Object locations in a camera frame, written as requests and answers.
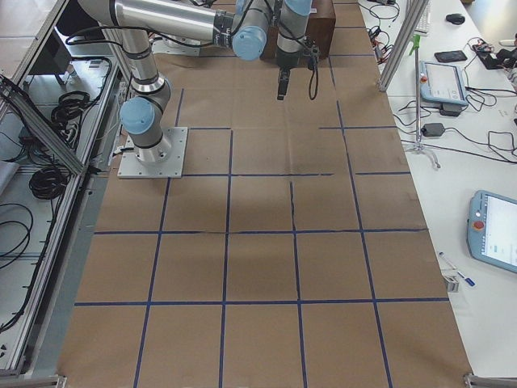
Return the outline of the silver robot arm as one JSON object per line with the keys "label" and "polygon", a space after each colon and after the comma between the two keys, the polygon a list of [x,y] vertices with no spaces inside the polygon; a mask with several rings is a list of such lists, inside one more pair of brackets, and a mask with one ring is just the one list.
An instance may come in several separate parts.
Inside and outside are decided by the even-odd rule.
{"label": "silver robot arm", "polygon": [[134,158],[152,166],[183,152],[161,126],[171,85],[158,71],[153,55],[196,56],[204,47],[230,49],[245,61],[263,54],[270,27],[278,29],[275,59],[278,99],[287,94],[292,69],[302,57],[317,70],[319,50],[306,36],[309,1],[237,1],[234,11],[216,10],[206,1],[81,1],[80,7],[120,48],[134,97],[124,103],[120,119],[132,142]]}

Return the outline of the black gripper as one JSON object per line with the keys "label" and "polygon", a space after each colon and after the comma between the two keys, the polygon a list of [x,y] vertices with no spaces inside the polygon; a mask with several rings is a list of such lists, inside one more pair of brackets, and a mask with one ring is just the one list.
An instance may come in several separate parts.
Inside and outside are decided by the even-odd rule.
{"label": "black gripper", "polygon": [[278,77],[278,89],[277,89],[277,99],[284,100],[287,92],[288,92],[288,84],[289,84],[289,71],[298,66],[300,61],[301,53],[299,51],[295,52],[285,52],[284,50],[277,50],[275,53],[275,63],[278,65],[279,77]]}

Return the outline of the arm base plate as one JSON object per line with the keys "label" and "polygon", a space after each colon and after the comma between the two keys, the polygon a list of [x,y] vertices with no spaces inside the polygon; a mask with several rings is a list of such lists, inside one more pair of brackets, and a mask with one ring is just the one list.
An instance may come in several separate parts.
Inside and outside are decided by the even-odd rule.
{"label": "arm base plate", "polygon": [[181,178],[187,146],[187,127],[163,130],[160,143],[149,149],[133,144],[130,137],[124,144],[118,177],[121,179]]}

